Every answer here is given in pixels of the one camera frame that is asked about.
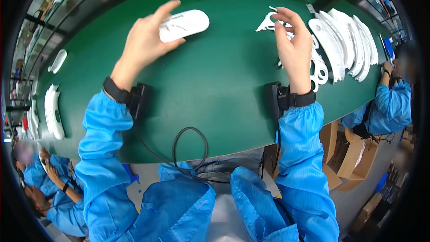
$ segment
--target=blue uniform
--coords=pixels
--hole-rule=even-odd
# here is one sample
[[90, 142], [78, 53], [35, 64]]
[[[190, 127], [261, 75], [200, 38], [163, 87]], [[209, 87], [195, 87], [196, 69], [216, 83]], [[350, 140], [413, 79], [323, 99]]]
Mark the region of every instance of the blue uniform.
[[[230, 178], [231, 194], [252, 241], [337, 241], [339, 227], [322, 171], [319, 131], [323, 109], [318, 103], [290, 108], [279, 120], [280, 202], [294, 219], [289, 222], [275, 204], [265, 183], [249, 169], [238, 167]], [[117, 151], [121, 131], [133, 120], [124, 104], [104, 92], [88, 104], [83, 120], [86, 135], [79, 144], [76, 174], [84, 181], [84, 218], [90, 241], [204, 241], [215, 202], [208, 183], [185, 177], [160, 165], [161, 181], [148, 187], [138, 213], [128, 198], [130, 178]]]
[[[367, 105], [344, 116], [341, 119], [343, 126], [353, 128], [362, 123]], [[397, 132], [411, 122], [411, 86], [405, 82], [399, 82], [391, 89], [384, 84], [378, 85], [369, 118], [364, 123], [368, 133], [381, 135]]]
[[88, 227], [83, 217], [83, 199], [75, 204], [61, 190], [55, 193], [52, 206], [46, 214], [46, 219], [65, 234], [78, 237], [88, 234]]
[[[69, 163], [68, 158], [51, 155], [49, 157], [49, 162], [58, 170], [58, 175], [62, 181], [67, 183], [71, 180], [69, 168], [67, 166]], [[37, 154], [34, 156], [34, 163], [26, 167], [23, 174], [25, 183], [30, 186], [34, 185], [36, 188], [40, 189], [45, 196], [50, 196], [59, 190], [46, 174]]]

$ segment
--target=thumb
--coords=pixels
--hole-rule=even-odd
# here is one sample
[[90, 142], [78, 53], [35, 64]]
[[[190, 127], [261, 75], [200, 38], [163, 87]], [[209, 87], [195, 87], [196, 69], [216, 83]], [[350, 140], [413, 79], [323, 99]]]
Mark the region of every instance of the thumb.
[[175, 50], [177, 47], [179, 47], [181, 44], [184, 44], [185, 42], [186, 40], [184, 38], [167, 42], [164, 44], [164, 51], [165, 53], [168, 53], [169, 51]]
[[287, 32], [284, 26], [279, 22], [275, 22], [275, 37], [278, 49], [292, 45], [287, 38]]

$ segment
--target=green table surface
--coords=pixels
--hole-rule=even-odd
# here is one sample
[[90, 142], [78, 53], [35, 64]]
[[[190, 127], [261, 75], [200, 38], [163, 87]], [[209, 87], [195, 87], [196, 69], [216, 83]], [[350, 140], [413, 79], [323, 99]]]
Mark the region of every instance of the green table surface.
[[[51, 153], [78, 159], [78, 144], [85, 135], [82, 120], [91, 97], [100, 92], [120, 57], [127, 33], [139, 17], [153, 13], [168, 0], [127, 0], [100, 15], [64, 47], [67, 58], [57, 72], [40, 76], [37, 111], [41, 143]], [[138, 122], [143, 140], [154, 152], [171, 160], [172, 142], [187, 126], [199, 129], [207, 138], [209, 157], [245, 151], [274, 142], [275, 128], [266, 108], [263, 86], [268, 82], [288, 84], [278, 57], [273, 31], [255, 32], [268, 6], [285, 6], [307, 22], [314, 18], [305, 3], [310, 0], [181, 0], [174, 13], [190, 9], [204, 11], [209, 28], [187, 37], [186, 44], [145, 68], [137, 81], [154, 88], [146, 118]], [[384, 29], [347, 2], [337, 9], [357, 15], [371, 30], [385, 60], [378, 32]], [[329, 66], [322, 48], [318, 52]], [[380, 77], [372, 66], [365, 81], [352, 76], [320, 85], [316, 100], [324, 109], [324, 124], [334, 121], [374, 98]], [[51, 84], [58, 84], [59, 113], [65, 132], [56, 140], [46, 127], [44, 98]], [[138, 141], [135, 129], [123, 133], [124, 146], [117, 154], [124, 163], [159, 162]], [[177, 144], [177, 160], [200, 159], [204, 146], [200, 137], [185, 132]]]

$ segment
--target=black wrist strap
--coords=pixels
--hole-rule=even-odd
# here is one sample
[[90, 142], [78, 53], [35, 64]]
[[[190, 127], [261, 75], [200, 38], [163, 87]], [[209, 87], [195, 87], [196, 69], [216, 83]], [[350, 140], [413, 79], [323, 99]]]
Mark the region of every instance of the black wrist strap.
[[308, 106], [314, 103], [316, 100], [316, 94], [312, 89], [310, 89], [307, 94], [291, 94], [290, 87], [287, 89], [287, 101], [289, 106], [301, 107]]
[[129, 104], [130, 93], [127, 90], [119, 89], [110, 77], [105, 79], [103, 87], [105, 88], [105, 91], [110, 94], [113, 99], [115, 99], [116, 102], [124, 103], [126, 105]]
[[64, 187], [63, 187], [63, 192], [64, 193], [66, 193], [66, 191], [67, 191], [67, 188], [69, 187], [69, 185], [66, 183], [65, 185], [64, 185]]

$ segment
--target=wrist strap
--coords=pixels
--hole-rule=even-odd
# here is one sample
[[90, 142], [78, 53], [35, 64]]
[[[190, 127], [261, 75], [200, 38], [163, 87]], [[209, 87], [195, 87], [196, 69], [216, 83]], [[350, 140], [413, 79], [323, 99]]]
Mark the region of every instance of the wrist strap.
[[63, 187], [63, 192], [66, 193], [67, 188], [69, 187], [69, 185], [66, 183]]

